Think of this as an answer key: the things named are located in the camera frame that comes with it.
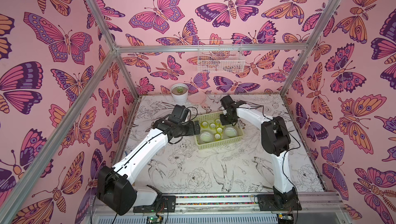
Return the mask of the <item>large clear tape roll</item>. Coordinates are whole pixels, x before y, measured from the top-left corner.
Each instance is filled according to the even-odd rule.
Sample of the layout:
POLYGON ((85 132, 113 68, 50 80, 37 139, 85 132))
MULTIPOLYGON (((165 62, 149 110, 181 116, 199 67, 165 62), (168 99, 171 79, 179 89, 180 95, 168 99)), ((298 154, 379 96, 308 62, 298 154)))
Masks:
POLYGON ((234 127, 226 127, 223 133, 228 138, 233 138, 238 136, 238 131, 234 127))
POLYGON ((200 142, 202 144, 211 143, 214 140, 215 140, 215 137, 211 132, 205 131, 200 134, 200 142))

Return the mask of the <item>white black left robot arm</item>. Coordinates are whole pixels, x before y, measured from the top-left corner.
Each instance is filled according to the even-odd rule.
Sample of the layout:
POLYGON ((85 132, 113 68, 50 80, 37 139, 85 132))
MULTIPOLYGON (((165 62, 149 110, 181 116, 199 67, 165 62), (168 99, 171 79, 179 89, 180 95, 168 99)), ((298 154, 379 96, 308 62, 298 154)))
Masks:
POLYGON ((133 207, 156 205, 162 193, 149 185, 133 186, 137 176, 171 139, 198 134, 199 122, 194 121, 191 110, 184 105, 176 105, 171 114, 154 122, 147 136, 125 158, 112 167, 100 169, 96 199, 120 216, 133 207))

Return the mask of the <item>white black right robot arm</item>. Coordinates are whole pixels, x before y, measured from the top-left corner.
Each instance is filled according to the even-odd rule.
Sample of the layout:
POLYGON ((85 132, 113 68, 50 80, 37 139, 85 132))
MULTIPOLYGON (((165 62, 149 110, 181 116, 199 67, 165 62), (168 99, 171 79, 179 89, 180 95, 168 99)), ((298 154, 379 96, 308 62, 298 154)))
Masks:
POLYGON ((298 199, 297 187, 290 179, 289 150, 290 134, 282 117, 267 116, 249 106, 245 101, 234 101, 230 95, 221 100, 223 114, 221 123, 233 125, 239 119, 251 123, 261 132, 261 145, 264 151, 271 155, 274 167, 274 205, 277 209, 284 208, 298 199))

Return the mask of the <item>pale green perforated storage basket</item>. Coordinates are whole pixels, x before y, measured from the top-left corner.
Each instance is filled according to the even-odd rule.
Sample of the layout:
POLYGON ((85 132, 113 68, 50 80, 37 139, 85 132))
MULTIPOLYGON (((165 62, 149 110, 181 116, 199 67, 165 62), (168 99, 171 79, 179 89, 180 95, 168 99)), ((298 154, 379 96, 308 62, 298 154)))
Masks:
POLYGON ((194 137, 200 150, 236 143, 244 137, 240 124, 223 125, 220 121, 221 114, 223 112, 214 112, 195 118, 201 128, 200 134, 194 137))

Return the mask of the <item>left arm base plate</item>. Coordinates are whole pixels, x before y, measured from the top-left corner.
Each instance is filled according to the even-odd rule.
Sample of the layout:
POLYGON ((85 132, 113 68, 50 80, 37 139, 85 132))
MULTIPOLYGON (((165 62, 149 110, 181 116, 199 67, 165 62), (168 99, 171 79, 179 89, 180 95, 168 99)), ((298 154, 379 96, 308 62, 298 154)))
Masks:
POLYGON ((133 207, 134 213, 174 213, 176 207, 176 196, 161 196, 157 197, 152 205, 133 207))

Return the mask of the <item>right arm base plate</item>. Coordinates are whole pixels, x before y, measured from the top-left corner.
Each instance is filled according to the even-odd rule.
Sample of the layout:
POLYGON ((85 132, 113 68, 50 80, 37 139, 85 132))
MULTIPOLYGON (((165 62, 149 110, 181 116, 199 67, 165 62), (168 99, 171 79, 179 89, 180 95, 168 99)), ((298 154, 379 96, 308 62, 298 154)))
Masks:
POLYGON ((290 196, 282 194, 260 194, 257 195, 260 211, 289 212, 301 211, 302 207, 295 194, 290 196))

